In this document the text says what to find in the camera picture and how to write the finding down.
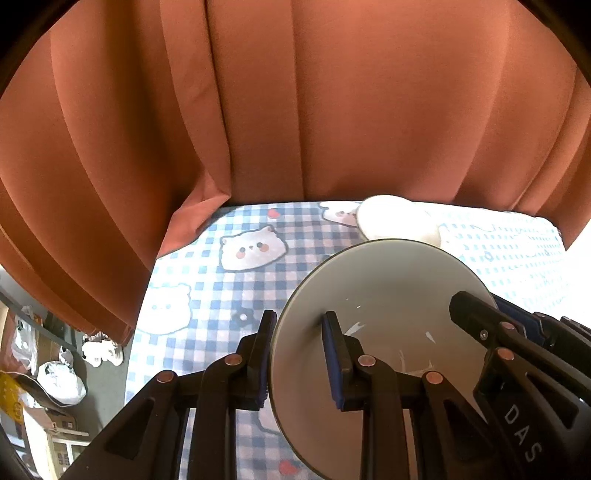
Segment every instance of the plastic bag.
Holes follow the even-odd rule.
[[[72,366],[59,361],[40,366],[37,381],[47,394],[66,405],[76,405],[86,396],[84,383]]]
[[[28,314],[27,307],[23,307],[23,312]],[[12,338],[12,356],[22,363],[31,375],[35,375],[37,370],[37,331],[28,323],[16,318],[17,327],[14,330]]]

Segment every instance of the gray floor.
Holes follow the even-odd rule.
[[[71,342],[78,350],[82,334],[73,331],[61,321],[54,319],[47,325],[56,335]],[[121,410],[125,399],[125,380],[131,341],[124,347],[124,362],[116,367],[111,362],[102,362],[97,368],[74,353],[74,370],[86,386],[86,397],[73,407],[66,408],[78,422],[78,428],[94,438],[103,427]]]

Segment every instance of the yellow bag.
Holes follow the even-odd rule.
[[[15,422],[23,424],[22,404],[18,399],[21,387],[8,374],[0,372],[0,408]]]

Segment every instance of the bed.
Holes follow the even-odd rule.
[[[357,202],[224,207],[190,245],[160,258],[133,338],[125,400],[162,369],[205,369],[254,333],[265,309],[278,314],[320,262],[361,241]],[[487,288],[531,312],[560,316],[568,288],[564,245],[548,220],[520,213],[420,203],[440,225],[442,248]],[[186,439],[191,435],[192,418]],[[293,454],[268,402],[237,412],[239,479],[318,478]],[[181,478],[186,475],[188,442]]]

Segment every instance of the white plate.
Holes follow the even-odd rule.
[[[449,301],[460,290],[496,307],[457,258],[399,239],[346,249],[300,284],[274,333],[269,393],[280,429],[312,470],[357,480],[361,465],[362,413],[343,413],[331,398],[321,315],[334,310],[343,332],[355,331],[365,353],[397,371],[440,371],[475,405],[472,390],[486,350],[450,320]]]
[[[357,208],[357,225],[366,240],[405,238],[439,247],[439,226],[421,207],[394,195],[376,195]]]

